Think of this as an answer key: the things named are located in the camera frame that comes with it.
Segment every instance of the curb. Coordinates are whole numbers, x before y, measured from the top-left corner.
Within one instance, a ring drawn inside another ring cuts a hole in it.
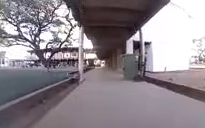
[[[84,72],[88,72],[92,69],[93,68],[86,68]],[[65,91],[66,97],[79,86],[78,71],[70,72],[68,75],[70,77],[66,80],[57,82],[0,106],[0,128],[10,128],[11,122],[14,123],[17,119],[24,117],[23,115],[28,113],[28,110],[38,105],[44,105],[45,102],[50,101],[50,99],[60,92]]]
[[[145,81],[151,84],[155,84],[159,87],[165,88],[167,90],[185,95],[187,97],[205,102],[205,90],[198,88],[188,87],[185,85],[180,85],[176,83],[171,83],[164,80],[159,80],[156,78],[145,76]]]

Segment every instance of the concrete path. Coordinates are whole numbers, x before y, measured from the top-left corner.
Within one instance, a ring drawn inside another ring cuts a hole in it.
[[[205,128],[205,103],[95,69],[32,128]]]

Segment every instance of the tree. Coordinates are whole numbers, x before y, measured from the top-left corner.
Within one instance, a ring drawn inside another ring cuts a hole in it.
[[[77,25],[63,0],[4,0],[3,3],[0,6],[1,45],[28,47],[48,66],[54,54],[74,40]],[[50,49],[51,55],[46,58],[41,49]]]
[[[195,44],[194,50],[197,52],[198,61],[205,62],[205,37],[200,39],[193,39],[193,44]]]

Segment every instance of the grass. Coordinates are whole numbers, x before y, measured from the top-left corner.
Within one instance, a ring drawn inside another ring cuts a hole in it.
[[[64,71],[0,70],[0,105],[67,78],[67,72]]]

